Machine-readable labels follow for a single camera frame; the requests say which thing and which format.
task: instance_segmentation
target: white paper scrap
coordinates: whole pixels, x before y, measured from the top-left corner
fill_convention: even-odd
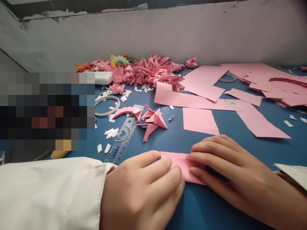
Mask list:
[[[107,153],[107,152],[109,151],[110,147],[111,147],[110,144],[107,144],[107,145],[106,145],[105,153]]]
[[[293,115],[289,114],[289,117],[293,120],[297,120]]]
[[[102,146],[101,146],[101,144],[99,144],[99,145],[97,146],[97,151],[98,151],[98,153],[100,153],[100,152],[102,151]]]
[[[307,123],[307,119],[305,118],[300,118],[303,122]]]
[[[134,90],[135,90],[135,91],[138,91],[138,92],[141,92],[141,91],[142,91],[141,89],[138,89],[137,86],[134,87]]]
[[[173,119],[173,117],[174,117],[174,115],[171,118],[169,118],[169,121],[171,121]]]
[[[294,125],[290,124],[289,121],[284,121],[284,122],[286,123],[287,126],[289,126],[289,127],[294,127]]]
[[[231,102],[231,101],[228,101],[228,100],[224,100],[227,104],[229,104],[229,105],[232,105],[232,106],[234,106],[234,107],[237,107],[237,108],[240,108],[240,106],[237,104],[237,103],[235,103],[235,102]]]
[[[117,134],[118,134],[118,132],[113,133],[113,134],[112,134],[112,137],[116,137]]]

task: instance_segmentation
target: finger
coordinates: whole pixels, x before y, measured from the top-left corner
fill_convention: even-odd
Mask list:
[[[182,197],[183,190],[185,188],[185,182],[181,179],[174,193],[166,199],[163,203],[160,204],[157,211],[154,214],[154,223],[157,223],[158,226],[155,226],[154,229],[165,229],[168,222],[172,218],[176,207]]]
[[[243,166],[247,163],[246,157],[242,156],[242,154],[212,141],[199,142],[193,145],[191,148],[192,152],[212,153],[238,166]]]
[[[167,174],[153,182],[151,186],[152,196],[157,203],[167,199],[181,182],[182,173],[179,166],[172,168]]]
[[[133,161],[133,164],[135,164],[136,166],[143,168],[151,164],[153,161],[159,160],[159,159],[161,159],[160,152],[152,150],[152,151],[137,155],[135,157],[132,157],[128,160]]]
[[[210,153],[193,152],[188,155],[187,159],[210,166],[234,183],[242,181],[243,169],[223,158]]]
[[[210,173],[203,169],[197,167],[191,167],[189,169],[195,176],[200,178],[204,184],[208,185],[228,203],[239,209],[243,206],[244,200],[242,197],[233,191],[226,182],[216,178],[215,176],[212,176]]]
[[[162,158],[143,169],[149,183],[153,183],[170,171],[172,160],[169,157]]]

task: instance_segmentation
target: right hand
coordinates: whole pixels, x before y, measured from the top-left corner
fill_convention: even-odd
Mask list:
[[[190,168],[239,210],[279,230],[307,229],[306,191],[280,178],[228,136],[209,137],[193,145],[188,159],[230,179],[224,182],[205,170]]]
[[[181,169],[171,166],[170,158],[161,159],[160,152],[149,151],[125,160],[107,174],[100,229],[165,229],[185,187]]]

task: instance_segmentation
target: table surface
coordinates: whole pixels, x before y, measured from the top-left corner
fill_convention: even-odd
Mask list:
[[[282,66],[282,68],[285,70],[290,69],[296,75],[307,75],[307,73],[298,71],[298,67],[295,66]],[[239,80],[233,83],[219,81],[215,86],[224,88],[226,91],[236,88],[254,95],[259,95],[255,91],[250,90],[246,84]],[[145,129],[136,127],[122,161],[149,150],[189,153],[193,144],[212,136],[184,130],[182,108],[175,107],[175,109],[172,110],[169,106],[154,103],[155,90],[147,93],[144,91],[136,92],[134,91],[134,87],[128,84],[125,89],[132,90],[132,93],[127,101],[121,101],[120,108],[133,106],[134,104],[147,104],[154,111],[160,108],[168,130],[158,128],[149,136],[147,142],[143,142]],[[101,89],[100,85],[96,85],[95,98],[104,90]],[[232,96],[225,94],[223,94],[221,98],[233,99]],[[107,112],[110,106],[115,107],[114,102],[115,100],[101,102],[96,106],[96,111]],[[292,139],[257,138],[245,126],[236,112],[212,110],[220,134],[225,134],[234,139],[272,170],[277,170],[273,165],[274,163],[307,166],[307,124],[299,119],[299,117],[307,119],[307,115],[282,108],[270,99],[263,99],[261,106],[256,108],[269,122],[288,134]],[[298,119],[290,119],[289,114],[294,115]],[[169,122],[168,118],[173,115],[173,120]],[[85,147],[84,149],[87,149],[87,151],[72,151],[66,157],[85,156],[101,160],[107,143],[112,144],[114,140],[114,138],[106,140],[104,132],[111,128],[120,128],[125,119],[126,116],[122,115],[115,119],[115,123],[111,123],[108,121],[108,117],[97,117],[96,124],[98,128],[95,129],[95,143],[87,148]],[[290,121],[294,127],[288,127],[284,123],[284,120]],[[98,144],[102,144],[103,152],[100,154],[97,153]],[[209,187],[186,183],[183,196],[166,229],[215,230],[271,228],[234,208]]]

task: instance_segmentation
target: folded pink paper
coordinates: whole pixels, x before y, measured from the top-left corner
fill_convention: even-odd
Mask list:
[[[183,128],[185,130],[219,135],[220,132],[215,123],[211,110],[182,108],[183,109]]]
[[[235,89],[235,88],[232,88],[230,91],[225,92],[225,94],[229,94],[229,95],[234,96],[234,97],[236,97],[236,98],[238,98],[242,101],[251,103],[251,104],[256,105],[258,107],[260,106],[261,100],[262,100],[262,97],[255,96],[255,95],[243,92],[243,91]]]
[[[182,178],[186,182],[205,185],[198,177],[196,177],[193,173],[190,172],[190,167],[198,167],[203,170],[206,169],[205,165],[200,164],[195,161],[190,161],[186,159],[188,154],[185,153],[172,153],[172,152],[160,152],[162,158],[169,157],[172,160],[172,168],[176,165],[181,168],[182,171]]]
[[[271,124],[252,104],[241,100],[228,100],[237,103],[243,111],[237,111],[247,128],[256,137],[288,138],[287,134]]]
[[[240,108],[226,104],[223,99],[218,99],[214,103],[201,96],[174,92],[172,91],[172,85],[161,82],[157,83],[154,102],[177,107],[242,111]]]
[[[225,89],[213,86],[229,68],[203,65],[185,76],[181,83],[186,91],[216,102]]]
[[[152,125],[152,124],[138,124],[139,126],[143,126],[143,127],[147,127],[145,135],[144,135],[144,139],[143,141],[147,141],[149,135],[156,130],[156,128],[158,128],[158,126],[156,125]]]

